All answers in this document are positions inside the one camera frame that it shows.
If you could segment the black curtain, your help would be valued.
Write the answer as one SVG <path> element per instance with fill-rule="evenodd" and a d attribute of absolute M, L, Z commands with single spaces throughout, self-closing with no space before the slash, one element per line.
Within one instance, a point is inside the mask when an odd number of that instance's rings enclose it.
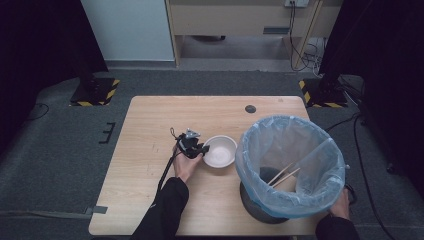
<path fill-rule="evenodd" d="M 320 71 L 364 80 L 370 128 L 424 199 L 424 0 L 343 0 Z"/>
<path fill-rule="evenodd" d="M 81 0 L 0 0 L 0 155 L 42 89 L 106 70 Z"/>

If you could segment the person's right hand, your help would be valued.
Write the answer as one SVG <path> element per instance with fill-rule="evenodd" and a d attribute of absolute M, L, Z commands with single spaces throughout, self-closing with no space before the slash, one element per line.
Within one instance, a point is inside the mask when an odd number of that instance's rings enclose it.
<path fill-rule="evenodd" d="M 337 201 L 330 208 L 329 213 L 334 217 L 343 218 L 346 220 L 350 219 L 349 211 L 349 191 L 344 188 L 337 199 Z"/>

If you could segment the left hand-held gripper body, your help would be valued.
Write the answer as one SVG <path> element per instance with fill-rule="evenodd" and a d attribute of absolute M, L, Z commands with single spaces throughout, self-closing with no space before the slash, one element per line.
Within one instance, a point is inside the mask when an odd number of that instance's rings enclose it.
<path fill-rule="evenodd" d="M 200 134 L 187 129 L 177 137 L 177 147 L 189 159 L 196 158 L 203 152 L 203 144 L 199 142 Z"/>

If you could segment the person's left hand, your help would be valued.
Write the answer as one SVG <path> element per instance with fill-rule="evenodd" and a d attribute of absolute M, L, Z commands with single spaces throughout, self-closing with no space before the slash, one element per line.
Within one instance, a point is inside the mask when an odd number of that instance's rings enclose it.
<path fill-rule="evenodd" d="M 198 164 L 203 160 L 203 157 L 189 159 L 177 147 L 173 148 L 173 168 L 177 178 L 180 178 L 184 183 L 187 183 L 193 175 Z"/>

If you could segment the grey tape strip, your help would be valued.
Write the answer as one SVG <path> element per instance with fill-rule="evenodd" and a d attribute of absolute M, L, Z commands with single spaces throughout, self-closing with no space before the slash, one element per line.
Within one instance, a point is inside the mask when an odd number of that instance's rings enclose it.
<path fill-rule="evenodd" d="M 108 210 L 108 207 L 106 206 L 87 207 L 85 210 L 85 214 L 87 215 L 92 215 L 93 213 L 106 214 L 107 210 Z"/>

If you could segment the bin with blue liner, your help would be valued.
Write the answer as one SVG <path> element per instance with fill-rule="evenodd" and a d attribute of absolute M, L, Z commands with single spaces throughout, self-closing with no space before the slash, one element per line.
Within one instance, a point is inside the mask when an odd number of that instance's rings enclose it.
<path fill-rule="evenodd" d="M 260 178 L 261 167 L 279 172 L 290 163 L 274 183 L 301 168 L 293 175 L 295 192 L 278 191 Z M 337 144 L 319 126 L 295 116 L 255 122 L 240 138 L 235 167 L 250 199 L 269 215 L 288 220 L 329 209 L 345 186 L 345 161 Z"/>

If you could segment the striped black stand base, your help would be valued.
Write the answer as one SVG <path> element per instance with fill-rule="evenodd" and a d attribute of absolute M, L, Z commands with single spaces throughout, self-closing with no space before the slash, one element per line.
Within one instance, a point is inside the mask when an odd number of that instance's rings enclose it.
<path fill-rule="evenodd" d="M 347 106 L 344 89 L 338 81 L 309 78 L 299 82 L 307 107 L 340 108 Z"/>
<path fill-rule="evenodd" d="M 97 78 L 92 83 L 80 83 L 70 99 L 70 105 L 108 105 L 119 83 L 120 81 L 115 78 Z"/>

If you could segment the white bowl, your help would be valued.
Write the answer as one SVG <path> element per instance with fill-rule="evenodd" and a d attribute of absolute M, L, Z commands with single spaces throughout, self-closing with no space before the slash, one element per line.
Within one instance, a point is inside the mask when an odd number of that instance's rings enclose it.
<path fill-rule="evenodd" d="M 209 151 L 203 157 L 204 162 L 212 168 L 225 168 L 235 161 L 237 143 L 229 136 L 216 135 L 205 142 Z"/>

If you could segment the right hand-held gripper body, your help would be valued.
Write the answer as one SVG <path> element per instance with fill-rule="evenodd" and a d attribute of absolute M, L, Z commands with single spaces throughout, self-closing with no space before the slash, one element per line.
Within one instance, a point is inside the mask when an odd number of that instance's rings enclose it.
<path fill-rule="evenodd" d="M 349 192 L 349 205 L 353 205 L 357 202 L 357 195 L 354 188 L 350 184 L 345 184 L 345 189 Z"/>

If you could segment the dark grey trash bin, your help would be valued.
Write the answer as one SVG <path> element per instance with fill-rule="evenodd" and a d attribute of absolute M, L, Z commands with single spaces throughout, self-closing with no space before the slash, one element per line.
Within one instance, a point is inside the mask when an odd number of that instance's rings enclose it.
<path fill-rule="evenodd" d="M 278 173 L 278 170 L 271 167 L 261 167 L 260 168 L 260 178 L 269 182 L 272 180 Z M 239 186 L 240 197 L 242 204 L 245 210 L 256 220 L 266 223 L 266 224 L 280 224 L 288 221 L 288 218 L 277 218 L 269 215 L 261 207 L 256 204 L 253 200 L 250 199 L 243 183 L 240 183 Z"/>

